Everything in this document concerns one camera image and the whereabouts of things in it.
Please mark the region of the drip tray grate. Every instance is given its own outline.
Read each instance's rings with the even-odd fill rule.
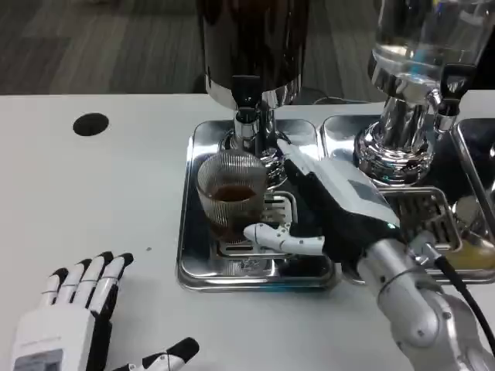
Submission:
[[[447,199],[440,189],[409,187],[380,189],[401,221],[404,238],[410,242],[427,230],[435,236],[439,250],[456,250],[461,239]]]
[[[265,195],[265,207],[261,214],[261,222],[287,224],[297,223],[297,205],[295,197],[285,191],[274,191]],[[226,259],[285,259],[290,254],[281,253],[268,247],[252,244],[250,241],[241,243],[215,242],[217,253]]]

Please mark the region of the black hole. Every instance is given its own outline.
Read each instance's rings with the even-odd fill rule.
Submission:
[[[79,117],[72,127],[74,132],[81,137],[100,134],[106,128],[108,128],[108,117],[104,114],[85,114]]]
[[[225,250],[227,250],[227,251],[252,251],[253,247],[252,246],[228,246],[228,247],[225,247]]]
[[[266,199],[265,203],[284,203],[283,199]]]

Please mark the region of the dispenser spout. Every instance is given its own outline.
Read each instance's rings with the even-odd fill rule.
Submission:
[[[237,146],[253,155],[259,155],[256,137],[260,131],[262,94],[259,76],[232,76],[232,97],[237,105],[234,116]]]
[[[426,97],[435,112],[433,124],[437,134],[448,131],[459,115],[459,105],[476,73],[473,64],[448,63],[443,67],[440,88]]]

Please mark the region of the white robotic hand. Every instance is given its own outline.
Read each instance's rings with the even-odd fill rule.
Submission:
[[[315,160],[284,139],[278,139],[277,143],[285,156],[289,180],[318,216],[323,234],[314,234],[315,229],[313,234],[312,231],[301,233],[296,225],[257,223],[244,229],[244,235],[251,242],[288,254],[327,255],[341,262],[358,259],[363,246],[373,242],[376,236],[397,235],[399,219],[359,169],[347,161]],[[334,228],[327,225],[336,214],[341,216],[339,229],[349,236],[344,237],[346,249],[334,248],[339,237],[335,233],[325,234]],[[364,232],[355,234],[353,230],[358,229],[355,226]]]
[[[118,282],[132,254],[105,252],[60,268],[46,283],[39,307],[22,316],[15,334],[11,371],[103,371],[111,335]],[[167,352],[119,370],[175,371],[199,350],[184,339]]]

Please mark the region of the robotic finger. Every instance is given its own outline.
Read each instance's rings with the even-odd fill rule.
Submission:
[[[98,280],[103,274],[106,266],[108,266],[113,259],[114,255],[110,251],[106,251],[91,261],[90,266],[86,269],[84,276],[77,286],[76,294],[73,299],[75,305],[87,308],[90,304],[90,299],[93,296]]]
[[[156,353],[142,359],[137,366],[129,363],[114,371],[178,371],[188,363],[200,350],[200,345],[193,338],[185,338],[165,352]]]
[[[47,307],[55,303],[60,285],[65,281],[69,271],[66,268],[57,269],[46,282],[45,291],[41,293],[40,307]]]
[[[124,274],[124,269],[134,261],[132,254],[122,254],[113,259],[104,269],[103,275],[97,282],[88,309],[97,315],[110,319],[117,301],[118,282]]]
[[[71,267],[71,269],[68,271],[69,274],[60,285],[55,304],[70,303],[72,301],[73,296],[76,292],[77,285],[79,284],[80,279],[83,277],[83,274],[89,267],[90,263],[91,259],[84,259]]]
[[[324,236],[294,237],[291,236],[290,229],[284,226],[275,229],[264,223],[247,226],[244,235],[251,242],[287,254],[323,255]]]

